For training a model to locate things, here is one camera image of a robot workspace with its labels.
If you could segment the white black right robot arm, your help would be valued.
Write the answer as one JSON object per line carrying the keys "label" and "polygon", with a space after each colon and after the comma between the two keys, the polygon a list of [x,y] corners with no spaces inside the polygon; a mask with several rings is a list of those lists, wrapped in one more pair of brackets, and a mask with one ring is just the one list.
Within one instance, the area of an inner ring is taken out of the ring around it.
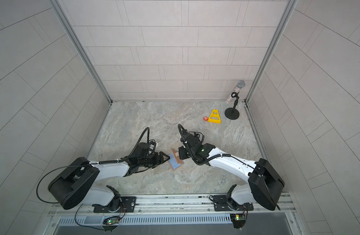
{"label": "white black right robot arm", "polygon": [[285,186],[273,166],[265,159],[251,161],[228,154],[211,144],[203,144],[199,133],[181,132],[183,146],[179,148],[180,158],[191,158],[197,165],[209,165],[226,170],[246,184],[233,185],[223,199],[215,199],[217,204],[233,211],[247,203],[258,203],[267,210],[280,209],[278,201]]}

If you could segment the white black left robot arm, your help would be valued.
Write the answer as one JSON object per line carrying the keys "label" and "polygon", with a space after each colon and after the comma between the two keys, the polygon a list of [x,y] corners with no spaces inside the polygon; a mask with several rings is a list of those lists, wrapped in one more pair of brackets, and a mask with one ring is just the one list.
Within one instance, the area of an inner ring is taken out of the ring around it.
{"label": "white black left robot arm", "polygon": [[91,204],[96,212],[115,212],[122,207],[120,193],[112,186],[101,188],[94,183],[131,176],[139,173],[141,167],[151,169],[167,162],[170,156],[156,152],[155,147],[155,142],[139,143],[121,160],[90,162],[84,157],[77,158],[49,183],[48,191],[65,210]]}

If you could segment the right circuit board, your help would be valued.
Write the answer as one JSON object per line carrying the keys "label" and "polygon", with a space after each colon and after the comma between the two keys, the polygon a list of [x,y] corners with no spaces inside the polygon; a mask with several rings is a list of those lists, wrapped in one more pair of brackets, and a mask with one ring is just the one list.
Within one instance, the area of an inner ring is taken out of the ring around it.
{"label": "right circuit board", "polygon": [[246,223],[246,215],[244,214],[230,214],[230,220],[234,229],[242,229]]}

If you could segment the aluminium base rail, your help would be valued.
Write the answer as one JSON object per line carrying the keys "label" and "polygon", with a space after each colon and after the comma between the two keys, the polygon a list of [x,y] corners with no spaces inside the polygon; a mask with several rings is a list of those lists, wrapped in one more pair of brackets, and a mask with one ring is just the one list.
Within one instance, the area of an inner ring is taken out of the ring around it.
{"label": "aluminium base rail", "polygon": [[[288,193],[279,198],[280,209],[270,211],[247,203],[233,211],[213,201],[222,194],[132,195],[115,213],[97,213],[90,205],[63,210],[52,206],[40,230],[42,235],[302,235]],[[242,229],[234,229],[230,214],[246,215]],[[103,221],[119,216],[117,225]]]}

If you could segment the left green circuit board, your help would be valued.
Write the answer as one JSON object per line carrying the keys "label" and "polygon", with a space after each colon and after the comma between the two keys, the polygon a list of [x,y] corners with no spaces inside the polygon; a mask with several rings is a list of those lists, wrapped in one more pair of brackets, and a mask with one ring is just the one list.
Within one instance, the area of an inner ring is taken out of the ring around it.
{"label": "left green circuit board", "polygon": [[112,226],[112,225],[117,225],[120,221],[120,217],[119,216],[112,216],[112,217],[108,217],[103,221],[103,225],[106,226]]}

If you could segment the glitter microphone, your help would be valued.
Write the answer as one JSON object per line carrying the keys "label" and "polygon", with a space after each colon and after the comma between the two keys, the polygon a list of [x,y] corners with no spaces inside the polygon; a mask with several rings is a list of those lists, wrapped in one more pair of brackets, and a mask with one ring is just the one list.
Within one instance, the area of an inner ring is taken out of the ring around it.
{"label": "glitter microphone", "polygon": [[245,86],[245,81],[239,80],[235,88],[232,90],[232,92],[229,94],[228,98],[226,99],[226,102],[230,103],[232,99],[236,96],[235,94],[238,94],[244,86]]}

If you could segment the tan leather card holder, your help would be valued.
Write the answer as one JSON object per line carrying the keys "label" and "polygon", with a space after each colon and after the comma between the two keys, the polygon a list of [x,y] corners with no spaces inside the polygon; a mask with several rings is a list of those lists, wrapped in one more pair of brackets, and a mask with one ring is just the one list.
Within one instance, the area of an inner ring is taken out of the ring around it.
{"label": "tan leather card holder", "polygon": [[175,149],[171,148],[171,154],[169,154],[169,156],[170,156],[169,164],[172,170],[176,170],[177,168],[179,168],[184,164],[183,160],[180,159],[179,152],[176,151]]}

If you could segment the yellow triangular plastic block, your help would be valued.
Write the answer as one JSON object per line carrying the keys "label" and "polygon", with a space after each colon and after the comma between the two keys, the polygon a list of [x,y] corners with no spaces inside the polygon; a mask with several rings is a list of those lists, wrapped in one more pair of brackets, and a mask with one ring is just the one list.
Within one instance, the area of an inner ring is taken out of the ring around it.
{"label": "yellow triangular plastic block", "polygon": [[213,109],[208,118],[208,122],[221,124],[221,118],[217,109]]}

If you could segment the black microphone stand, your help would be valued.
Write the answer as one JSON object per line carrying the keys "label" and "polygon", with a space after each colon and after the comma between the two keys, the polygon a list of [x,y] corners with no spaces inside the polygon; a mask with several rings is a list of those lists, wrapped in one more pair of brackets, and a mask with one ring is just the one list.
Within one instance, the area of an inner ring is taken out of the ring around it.
{"label": "black microphone stand", "polygon": [[240,116],[240,113],[239,111],[236,109],[236,106],[238,105],[239,103],[239,92],[233,92],[231,94],[231,97],[232,98],[235,98],[236,100],[234,101],[234,106],[232,108],[227,108],[225,110],[225,116],[230,119],[230,120],[236,120],[239,118]]}

